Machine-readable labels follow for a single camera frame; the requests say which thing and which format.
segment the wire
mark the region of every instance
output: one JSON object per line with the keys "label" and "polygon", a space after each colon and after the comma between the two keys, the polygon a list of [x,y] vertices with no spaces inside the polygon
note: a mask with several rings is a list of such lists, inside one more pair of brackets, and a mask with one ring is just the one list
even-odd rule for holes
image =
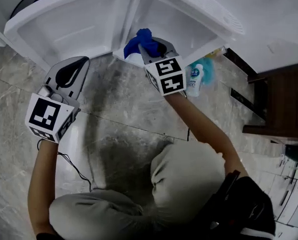
{"label": "wire", "polygon": [[[40,142],[41,141],[43,141],[44,139],[42,138],[42,139],[40,139],[39,141],[38,141],[38,143],[37,143],[37,148],[38,148],[38,150],[40,150],[40,146],[39,146],[39,144],[40,144]],[[90,180],[88,179],[88,178],[86,178],[82,173],[80,173],[80,171],[79,171],[79,169],[72,163],[72,161],[71,161],[71,159],[70,159],[70,157],[69,157],[69,155],[68,154],[63,154],[63,153],[61,153],[61,152],[58,152],[58,155],[60,155],[61,157],[63,157],[76,171],[77,171],[77,173],[78,173],[78,175],[80,176],[80,178],[82,179],[82,180],[84,180],[84,181],[87,181],[88,183],[89,183],[89,191],[90,192],[92,192],[92,184],[91,184],[91,182],[90,182]]]}

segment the gray tile floor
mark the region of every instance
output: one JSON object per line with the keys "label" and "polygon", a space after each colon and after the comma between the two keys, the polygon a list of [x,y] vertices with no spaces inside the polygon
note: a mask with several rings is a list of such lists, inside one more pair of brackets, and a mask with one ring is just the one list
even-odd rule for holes
{"label": "gray tile floor", "polygon": [[[192,102],[226,132],[239,153],[278,157],[282,146],[262,136],[242,134],[252,112],[229,95],[233,87],[252,100],[246,75],[225,57],[214,61],[216,80]],[[27,192],[37,154],[37,140],[24,125],[32,92],[46,73],[11,48],[0,48],[0,221],[3,239],[33,239]],[[67,133],[74,163],[93,185],[112,188],[141,205],[151,201],[150,162],[168,143],[186,141],[188,128],[149,84],[143,70],[108,54],[91,62],[79,96],[82,112]],[[61,157],[56,195],[86,192],[88,186]]]}

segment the person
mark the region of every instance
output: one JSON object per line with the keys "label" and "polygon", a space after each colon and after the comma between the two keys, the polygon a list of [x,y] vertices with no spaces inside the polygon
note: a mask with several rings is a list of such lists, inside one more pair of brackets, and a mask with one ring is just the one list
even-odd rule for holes
{"label": "person", "polygon": [[265,200],[260,221],[257,219],[255,226],[249,223],[236,239],[274,238],[270,199],[248,177],[229,137],[180,93],[165,99],[198,141],[170,144],[153,159],[155,214],[142,215],[139,205],[113,190],[94,189],[55,199],[58,145],[43,140],[28,195],[37,240],[152,239],[155,232],[177,229],[193,221],[226,175],[234,171],[240,172],[237,182],[244,184],[239,189],[245,188],[252,196]]}

